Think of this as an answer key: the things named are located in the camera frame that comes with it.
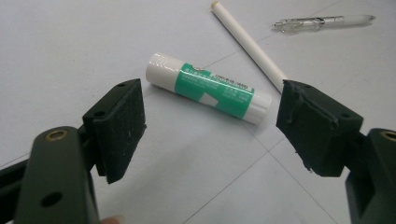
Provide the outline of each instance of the white surface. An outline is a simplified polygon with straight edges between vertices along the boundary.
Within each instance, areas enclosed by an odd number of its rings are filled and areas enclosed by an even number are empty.
[[[210,9],[211,1],[0,2],[0,168],[28,156],[34,138],[81,116],[114,85],[140,77],[147,131],[125,177],[94,171],[102,217],[127,223],[348,223],[341,178],[307,172],[275,127],[280,96]],[[393,0],[224,0],[290,79],[361,114],[361,129],[396,129]],[[376,16],[364,27],[284,35],[282,18]],[[154,52],[271,93],[252,125],[145,80]]]

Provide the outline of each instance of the white pencil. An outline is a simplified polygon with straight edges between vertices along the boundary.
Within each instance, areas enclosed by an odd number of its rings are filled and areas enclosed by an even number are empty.
[[[271,58],[260,48],[245,29],[233,18],[230,12],[218,1],[212,3],[212,11],[221,23],[235,37],[276,88],[282,92],[283,80],[288,79]]]

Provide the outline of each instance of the green label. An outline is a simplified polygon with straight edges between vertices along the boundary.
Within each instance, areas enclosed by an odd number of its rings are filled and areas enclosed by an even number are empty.
[[[248,110],[254,89],[185,63],[178,73],[175,92],[242,118]]]

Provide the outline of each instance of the clear pen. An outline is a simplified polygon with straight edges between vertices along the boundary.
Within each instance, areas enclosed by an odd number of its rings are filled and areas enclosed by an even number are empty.
[[[284,33],[295,33],[309,30],[316,31],[325,27],[364,25],[373,19],[375,17],[371,15],[285,19],[276,22],[273,27]]]

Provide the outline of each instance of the glue stick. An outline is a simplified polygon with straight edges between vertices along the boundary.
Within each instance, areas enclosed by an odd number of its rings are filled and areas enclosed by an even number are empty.
[[[268,93],[161,53],[151,57],[146,79],[151,84],[254,124],[264,118],[272,101]]]

